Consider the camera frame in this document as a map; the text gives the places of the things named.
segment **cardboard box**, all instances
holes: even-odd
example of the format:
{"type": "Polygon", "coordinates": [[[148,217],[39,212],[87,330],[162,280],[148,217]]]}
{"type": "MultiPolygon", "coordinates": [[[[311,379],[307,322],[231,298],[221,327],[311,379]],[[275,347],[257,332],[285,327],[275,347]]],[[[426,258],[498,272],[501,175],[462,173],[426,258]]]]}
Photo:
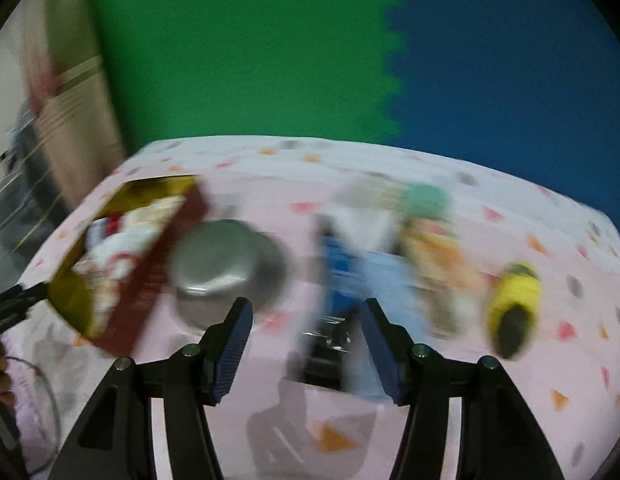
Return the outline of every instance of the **cardboard box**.
{"type": "Polygon", "coordinates": [[[113,212],[127,212],[175,194],[184,195],[185,202],[141,263],[122,283],[119,303],[112,310],[103,333],[95,337],[88,333],[92,320],[92,292],[88,288],[88,280],[72,271],[72,266],[85,252],[85,233],[50,281],[48,299],[59,315],[95,346],[114,356],[132,354],[146,320],[167,282],[165,263],[171,248],[184,232],[202,221],[209,205],[193,176],[149,178],[123,184],[96,216],[104,218],[113,212]]]}

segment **blue wall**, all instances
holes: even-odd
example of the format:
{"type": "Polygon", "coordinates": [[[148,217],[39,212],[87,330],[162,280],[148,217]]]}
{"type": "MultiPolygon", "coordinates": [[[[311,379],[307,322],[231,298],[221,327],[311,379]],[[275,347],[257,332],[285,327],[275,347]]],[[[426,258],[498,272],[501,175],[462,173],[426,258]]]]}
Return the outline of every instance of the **blue wall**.
{"type": "Polygon", "coordinates": [[[567,194],[620,230],[620,44],[590,0],[403,0],[392,144],[567,194]]]}

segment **food package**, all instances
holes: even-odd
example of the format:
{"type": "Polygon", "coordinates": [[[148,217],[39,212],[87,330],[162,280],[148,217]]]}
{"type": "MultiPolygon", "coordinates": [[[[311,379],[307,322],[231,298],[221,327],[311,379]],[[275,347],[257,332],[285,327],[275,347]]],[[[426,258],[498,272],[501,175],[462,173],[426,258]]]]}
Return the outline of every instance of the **food package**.
{"type": "Polygon", "coordinates": [[[485,284],[461,253],[450,222],[412,218],[401,243],[429,306],[431,333],[449,338],[465,332],[480,316],[485,284]]]}
{"type": "Polygon", "coordinates": [[[115,356],[132,354],[167,281],[168,253],[184,232],[202,221],[208,208],[193,176],[123,184],[96,217],[123,213],[119,232],[90,250],[89,257],[84,257],[86,234],[78,239],[50,281],[50,303],[94,345],[115,356]],[[126,219],[127,213],[166,197],[170,200],[159,202],[163,213],[151,208],[126,219]],[[173,213],[166,214],[170,207],[173,213]],[[126,222],[132,236],[120,236],[126,222]],[[112,261],[113,254],[120,253],[128,256],[112,261]]]}

